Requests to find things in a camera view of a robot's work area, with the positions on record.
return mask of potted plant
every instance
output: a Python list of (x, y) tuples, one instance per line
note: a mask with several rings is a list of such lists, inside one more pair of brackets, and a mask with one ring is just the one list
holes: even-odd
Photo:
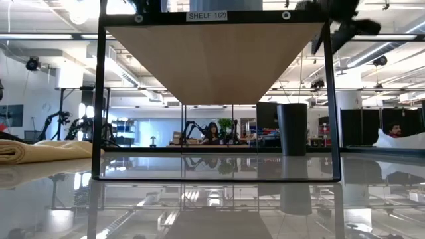
[(222, 118), (218, 120), (218, 125), (220, 130), (218, 131), (218, 136), (223, 140), (223, 143), (228, 143), (231, 139), (231, 131), (233, 127), (233, 121), (228, 118)]

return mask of man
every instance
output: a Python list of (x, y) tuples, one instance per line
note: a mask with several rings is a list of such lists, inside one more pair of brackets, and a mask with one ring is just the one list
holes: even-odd
[(390, 131), (388, 133), (389, 136), (393, 138), (401, 137), (401, 127), (399, 123), (392, 123), (389, 127)]

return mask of air duct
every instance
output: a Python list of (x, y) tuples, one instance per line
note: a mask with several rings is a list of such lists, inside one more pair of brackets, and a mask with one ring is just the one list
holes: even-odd
[[(409, 24), (402, 32), (404, 34), (423, 34), (425, 32), (425, 15), (422, 15), (413, 23)], [(354, 68), (371, 62), (372, 60), (406, 44), (407, 42), (377, 43), (357, 56), (347, 61), (347, 68)]]
[[(137, 77), (134, 76), (132, 73), (129, 72), (129, 70), (126, 70), (122, 65), (118, 64), (117, 60), (117, 53), (116, 51), (110, 47), (109, 48), (109, 54), (106, 56), (105, 64), (108, 65), (108, 68), (113, 71), (115, 74), (117, 74), (121, 79), (128, 81), (135, 87), (147, 87), (146, 85), (142, 84), (139, 80), (137, 80)], [(150, 102), (163, 102), (164, 97), (162, 94), (156, 93), (152, 90), (140, 90), (141, 93), (143, 93), (146, 97), (149, 98)]]

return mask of computer monitor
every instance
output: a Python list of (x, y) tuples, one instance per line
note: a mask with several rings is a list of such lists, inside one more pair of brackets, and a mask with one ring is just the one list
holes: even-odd
[(278, 103), (257, 103), (257, 127), (266, 129), (278, 129)]
[(36, 141), (41, 134), (41, 131), (37, 130), (25, 130), (24, 131), (24, 138), (27, 141)]

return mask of black cylinder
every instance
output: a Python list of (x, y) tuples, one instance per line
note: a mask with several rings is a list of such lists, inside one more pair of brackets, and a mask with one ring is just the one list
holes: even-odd
[(307, 141), (307, 104), (279, 104), (280, 145), (284, 156), (304, 156)]

